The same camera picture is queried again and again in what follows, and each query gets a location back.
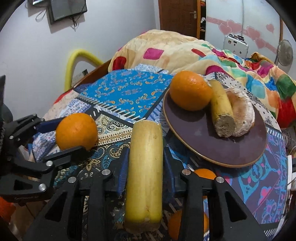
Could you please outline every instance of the silver screw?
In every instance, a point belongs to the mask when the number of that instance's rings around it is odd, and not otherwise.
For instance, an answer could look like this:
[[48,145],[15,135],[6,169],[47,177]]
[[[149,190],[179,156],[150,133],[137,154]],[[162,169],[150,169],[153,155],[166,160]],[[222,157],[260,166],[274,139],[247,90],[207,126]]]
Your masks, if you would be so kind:
[[102,174],[103,175],[109,175],[111,173],[111,171],[109,170],[109,169],[104,169],[103,171],[102,171]]
[[39,185],[38,189],[39,189],[41,192],[43,192],[43,191],[46,190],[46,185],[45,185],[44,183],[41,183],[41,184]]
[[217,177],[216,181],[219,183],[224,183],[224,178],[223,177]]
[[68,182],[69,182],[69,183],[74,183],[74,182],[76,182],[76,177],[69,177]]
[[191,171],[189,169],[183,169],[182,173],[186,176],[190,175]]
[[52,164],[53,164],[53,162],[52,162],[52,161],[47,161],[47,162],[46,162],[46,165],[47,165],[48,167],[51,167],[51,166],[52,166]]

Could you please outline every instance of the pink heart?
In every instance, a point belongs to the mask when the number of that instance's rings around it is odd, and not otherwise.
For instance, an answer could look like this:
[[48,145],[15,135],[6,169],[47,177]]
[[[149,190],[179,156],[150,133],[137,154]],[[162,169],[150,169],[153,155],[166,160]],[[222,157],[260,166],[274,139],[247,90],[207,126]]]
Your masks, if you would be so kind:
[[221,23],[221,24],[219,25],[219,29],[220,29],[220,31],[221,31],[224,35],[228,35],[228,34],[230,34],[230,33],[232,32],[231,27],[226,26],[226,25],[223,24],[223,23]]
[[267,29],[269,32],[274,33],[274,26],[273,26],[272,24],[268,24],[268,25],[266,25],[266,29]]
[[235,23],[233,20],[231,19],[228,19],[226,21],[227,25],[229,27],[231,27],[232,29],[232,33],[233,34],[237,34],[237,33],[240,33],[242,31],[242,25],[240,23]]
[[255,43],[259,49],[262,49],[265,47],[265,41],[263,39],[256,38]]
[[260,32],[256,29],[254,29],[253,27],[247,26],[247,32],[249,37],[252,40],[255,40],[256,38],[260,38]]

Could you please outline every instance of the brown wooden door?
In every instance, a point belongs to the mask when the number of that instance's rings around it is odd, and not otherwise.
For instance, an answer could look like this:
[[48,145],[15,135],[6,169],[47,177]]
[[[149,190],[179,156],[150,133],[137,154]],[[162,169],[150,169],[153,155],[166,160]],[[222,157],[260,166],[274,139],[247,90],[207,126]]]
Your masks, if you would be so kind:
[[160,28],[187,36],[197,36],[197,0],[159,0]]

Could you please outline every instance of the purple plate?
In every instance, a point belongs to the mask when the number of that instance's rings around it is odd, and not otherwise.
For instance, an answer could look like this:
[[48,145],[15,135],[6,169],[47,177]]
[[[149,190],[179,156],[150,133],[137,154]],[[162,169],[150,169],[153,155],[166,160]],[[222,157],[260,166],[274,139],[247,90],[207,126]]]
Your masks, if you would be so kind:
[[255,163],[265,150],[264,121],[254,107],[255,124],[241,137],[219,137],[212,123],[210,108],[187,111],[177,106],[169,91],[163,98],[163,112],[172,132],[202,158],[225,167],[245,167]]

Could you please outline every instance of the fan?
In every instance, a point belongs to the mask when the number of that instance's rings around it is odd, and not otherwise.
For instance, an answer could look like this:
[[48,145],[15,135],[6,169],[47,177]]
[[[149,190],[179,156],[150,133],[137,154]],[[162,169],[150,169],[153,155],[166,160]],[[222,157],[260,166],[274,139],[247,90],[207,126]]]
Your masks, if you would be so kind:
[[293,62],[293,48],[288,40],[279,42],[276,62],[281,70],[289,72]]

